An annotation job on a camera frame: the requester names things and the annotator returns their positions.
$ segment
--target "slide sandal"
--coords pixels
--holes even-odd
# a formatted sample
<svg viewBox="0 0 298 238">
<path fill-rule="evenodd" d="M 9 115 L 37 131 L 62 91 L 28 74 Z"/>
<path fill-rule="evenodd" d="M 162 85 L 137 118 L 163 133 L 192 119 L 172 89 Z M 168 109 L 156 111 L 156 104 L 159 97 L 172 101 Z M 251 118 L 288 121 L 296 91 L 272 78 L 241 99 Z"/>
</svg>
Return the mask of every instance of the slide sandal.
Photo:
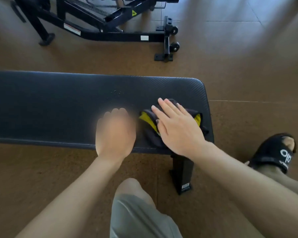
<svg viewBox="0 0 298 238">
<path fill-rule="evenodd" d="M 253 169 L 257 169 L 259 166 L 270 164 L 275 165 L 286 174 L 288 166 L 291 161 L 291 157 L 296 152 L 296 141 L 294 150 L 291 151 L 282 141 L 284 137 L 293 138 L 288 133 L 275 134 L 266 139 L 255 152 L 254 156 L 248 163 Z"/>
</svg>

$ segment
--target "blurred hand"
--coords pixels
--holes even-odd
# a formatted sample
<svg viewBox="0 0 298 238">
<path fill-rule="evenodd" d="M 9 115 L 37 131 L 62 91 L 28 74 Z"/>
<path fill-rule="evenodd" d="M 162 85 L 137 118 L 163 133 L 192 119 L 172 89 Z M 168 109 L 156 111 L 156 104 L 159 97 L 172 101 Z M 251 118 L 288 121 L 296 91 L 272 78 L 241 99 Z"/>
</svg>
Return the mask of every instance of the blurred hand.
<svg viewBox="0 0 298 238">
<path fill-rule="evenodd" d="M 158 130 L 163 143 L 178 155 L 192 159 L 199 155 L 205 141 L 202 130 L 194 118 L 177 104 L 176 107 L 168 99 L 158 99 L 164 113 L 157 107 L 151 109 L 158 117 Z"/>
<path fill-rule="evenodd" d="M 98 120 L 95 141 L 98 156 L 122 162 L 131 153 L 135 140 L 135 122 L 126 109 L 114 108 Z"/>
</svg>

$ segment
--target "wheel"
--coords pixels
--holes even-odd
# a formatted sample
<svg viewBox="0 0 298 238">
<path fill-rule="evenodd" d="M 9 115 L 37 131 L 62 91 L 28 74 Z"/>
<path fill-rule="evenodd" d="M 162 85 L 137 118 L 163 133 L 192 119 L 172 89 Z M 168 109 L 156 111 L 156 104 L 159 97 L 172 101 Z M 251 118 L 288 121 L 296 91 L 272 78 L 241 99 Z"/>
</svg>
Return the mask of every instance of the wheel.
<svg viewBox="0 0 298 238">
<path fill-rule="evenodd" d="M 169 46 L 169 50 L 171 52 L 177 52 L 180 48 L 180 44 L 178 42 L 173 42 L 171 43 L 171 45 Z"/>
<path fill-rule="evenodd" d="M 178 33 L 179 29 L 177 27 L 172 27 L 171 29 L 171 35 L 176 35 Z"/>
</svg>

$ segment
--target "tiled floor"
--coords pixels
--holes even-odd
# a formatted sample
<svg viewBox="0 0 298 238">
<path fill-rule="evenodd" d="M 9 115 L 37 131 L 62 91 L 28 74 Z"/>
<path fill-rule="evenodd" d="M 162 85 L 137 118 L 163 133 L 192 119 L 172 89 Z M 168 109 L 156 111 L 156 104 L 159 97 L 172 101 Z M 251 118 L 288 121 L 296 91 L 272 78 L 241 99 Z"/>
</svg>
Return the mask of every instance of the tiled floor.
<svg viewBox="0 0 298 238">
<path fill-rule="evenodd" d="M 169 63 L 154 62 L 156 43 L 80 39 L 46 24 L 56 39 L 40 47 L 29 23 L 0 0 L 0 70 L 175 76 L 206 86 L 215 143 L 246 161 L 269 135 L 298 141 L 298 0 L 180 0 L 130 21 L 128 30 L 154 30 L 164 15 L 177 21 L 181 48 Z M 14 237 L 77 178 L 95 152 L 0 144 L 0 237 Z M 194 190 L 178 196 L 165 156 L 132 154 L 110 181 L 82 237 L 108 237 L 111 201 L 119 183 L 137 178 L 183 237 L 261 237 L 230 195 L 195 168 Z M 143 172 L 151 168 L 152 172 Z M 289 176 L 298 179 L 298 153 Z"/>
</svg>

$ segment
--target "left hand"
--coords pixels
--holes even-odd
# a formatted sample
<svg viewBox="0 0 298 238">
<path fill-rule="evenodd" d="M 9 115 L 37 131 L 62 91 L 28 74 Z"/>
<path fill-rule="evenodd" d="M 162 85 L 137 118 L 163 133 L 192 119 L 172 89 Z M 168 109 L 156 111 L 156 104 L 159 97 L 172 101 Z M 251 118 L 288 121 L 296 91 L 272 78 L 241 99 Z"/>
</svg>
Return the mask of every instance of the left hand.
<svg viewBox="0 0 298 238">
<path fill-rule="evenodd" d="M 99 119 L 96 128 L 98 156 L 121 163 L 130 153 L 136 140 L 136 125 L 126 109 L 114 108 Z"/>
</svg>

